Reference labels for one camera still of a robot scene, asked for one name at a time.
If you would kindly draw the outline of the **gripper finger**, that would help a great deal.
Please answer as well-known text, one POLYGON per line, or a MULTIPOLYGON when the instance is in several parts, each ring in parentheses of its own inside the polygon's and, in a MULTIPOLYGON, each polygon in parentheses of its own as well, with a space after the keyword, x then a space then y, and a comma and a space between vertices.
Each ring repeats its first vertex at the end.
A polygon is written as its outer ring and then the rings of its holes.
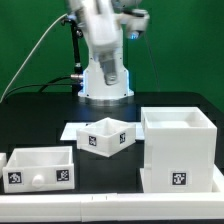
POLYGON ((100 67, 104 74, 107 85, 114 85, 118 82, 115 59, 110 55, 102 55, 99 58, 100 67))

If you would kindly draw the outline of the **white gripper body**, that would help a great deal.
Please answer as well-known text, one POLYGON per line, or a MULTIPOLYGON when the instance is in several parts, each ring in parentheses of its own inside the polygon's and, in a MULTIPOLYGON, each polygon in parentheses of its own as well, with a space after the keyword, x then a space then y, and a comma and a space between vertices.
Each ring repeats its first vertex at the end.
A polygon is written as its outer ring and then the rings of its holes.
POLYGON ((113 60, 119 47, 119 28, 111 0, 75 0, 74 12, 93 58, 113 60))

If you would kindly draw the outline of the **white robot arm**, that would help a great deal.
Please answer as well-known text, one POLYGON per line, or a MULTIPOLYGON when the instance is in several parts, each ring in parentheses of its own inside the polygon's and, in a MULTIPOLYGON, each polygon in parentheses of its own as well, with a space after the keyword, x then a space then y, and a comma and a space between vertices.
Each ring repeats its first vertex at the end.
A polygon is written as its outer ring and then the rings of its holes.
POLYGON ((150 19, 144 9, 134 8, 141 0, 65 0, 67 20, 84 37, 89 53, 88 66, 81 73, 80 101, 113 105, 128 101, 129 71, 123 64, 123 29, 126 37, 139 39, 150 19))

